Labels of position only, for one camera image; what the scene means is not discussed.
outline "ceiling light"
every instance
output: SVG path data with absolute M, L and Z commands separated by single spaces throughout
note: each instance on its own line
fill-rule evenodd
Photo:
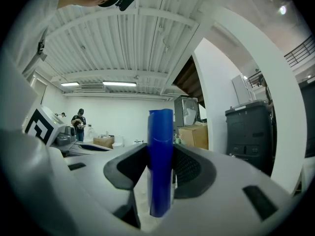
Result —
M 284 15 L 286 13 L 286 7 L 285 6 L 281 6 L 281 8 L 279 9 L 280 13 L 282 15 Z
M 70 86 L 79 86 L 79 83 L 77 82 L 67 82 L 67 83 L 61 83 L 64 87 L 70 87 Z
M 106 86 L 125 86 L 125 87 L 136 87 L 137 86 L 137 83 L 135 83 L 135 82 L 103 81 L 103 84 Z

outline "white pillar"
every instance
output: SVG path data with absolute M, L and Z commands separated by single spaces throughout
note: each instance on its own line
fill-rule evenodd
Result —
M 232 79 L 241 72 L 223 52 L 205 38 L 192 56 L 206 106 L 209 150 L 225 154 L 225 111 L 239 104 Z
M 240 15 L 220 7 L 214 19 L 249 51 L 262 71 L 277 116 L 277 154 L 271 179 L 292 193 L 305 157 L 307 129 L 301 91 L 291 68 L 276 45 Z

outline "blue bottle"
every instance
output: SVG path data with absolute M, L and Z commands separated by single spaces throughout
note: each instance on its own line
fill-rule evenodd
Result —
M 162 217 L 171 206 L 173 110 L 151 110 L 148 119 L 148 194 L 150 215 Z

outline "brown cardboard box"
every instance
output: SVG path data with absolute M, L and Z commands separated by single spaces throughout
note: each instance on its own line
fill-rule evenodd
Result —
M 111 138 L 94 138 L 93 144 L 100 145 L 106 148 L 113 148 L 114 137 Z
M 186 145 L 208 149 L 208 125 L 192 125 L 179 128 L 179 134 Z

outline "ceiling beam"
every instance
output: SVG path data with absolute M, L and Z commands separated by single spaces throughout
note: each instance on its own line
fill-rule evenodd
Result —
M 173 85 L 167 86 L 166 89 L 180 90 L 181 91 L 181 89 L 178 86 L 173 86 Z
M 106 76 L 125 76 L 125 77 L 135 77 L 138 75 L 139 77 L 145 78 L 154 78 L 154 79 L 165 79 L 167 77 L 167 73 L 158 73 L 158 72 L 150 72 L 150 71 L 135 71 L 135 70 L 125 70 L 125 69 L 106 69 L 106 70 L 93 70 L 93 71 L 83 71 L 83 72 L 75 72 L 63 74 L 62 76 L 54 76 L 51 79 L 51 82 L 54 81 L 63 81 L 63 80 L 74 80 L 78 78 L 86 78 L 86 77 L 106 77 Z
M 215 20 L 212 18 L 212 14 L 215 10 L 214 6 L 211 6 L 208 2 L 203 2 L 199 11 L 203 13 L 203 17 L 201 23 L 192 31 L 193 35 L 183 52 L 182 56 L 178 60 L 174 69 L 172 69 L 166 80 L 164 87 L 161 90 L 160 94 L 163 94 L 166 90 L 166 87 L 172 85 L 177 75 L 181 72 L 187 60 L 191 57 L 191 54 L 194 52 L 200 41 L 206 35 L 207 32 L 210 31 L 211 26 L 214 24 Z
M 199 25 L 196 21 L 186 18 L 184 16 L 181 16 L 176 13 L 172 13 L 165 10 L 159 10 L 154 8 L 135 8 L 135 9 L 128 9 L 125 11 L 120 11 L 119 9 L 106 9 L 106 10 L 100 10 L 82 17 L 79 17 L 75 20 L 70 21 L 69 23 L 59 27 L 58 29 L 54 30 L 50 34 L 46 36 L 46 41 L 49 41 L 50 39 L 54 38 L 55 36 L 58 36 L 59 34 L 63 33 L 65 30 L 69 30 L 70 28 L 82 24 L 84 22 L 98 19 L 98 18 L 104 18 L 109 16 L 115 16 L 115 15 L 142 15 L 142 16 L 155 16 L 155 17 L 161 17 L 166 18 L 169 20 L 177 21 L 179 23 L 188 25 L 190 27 L 194 27 L 195 25 Z
M 107 92 L 74 92 L 64 93 L 66 97 L 107 97 L 107 98 L 124 98 L 124 99 L 159 99 L 169 100 L 174 99 L 172 95 L 158 95 L 148 93 L 107 93 Z
M 46 73 L 40 66 L 36 68 L 35 72 L 38 73 L 41 77 L 43 77 L 47 81 L 51 81 L 51 79 L 53 78 L 53 76 Z
M 135 8 L 138 9 L 140 6 L 140 0 L 136 0 L 135 3 Z M 138 20 L 139 16 L 138 14 L 136 14 L 134 16 L 134 29 L 133 29 L 133 61 L 134 61 L 134 68 L 135 70 L 137 70 L 138 64 L 137 64 L 137 53 L 138 53 L 138 49 L 137 49 L 137 39 L 139 39 L 138 36 L 138 28 L 139 28 L 139 20 Z

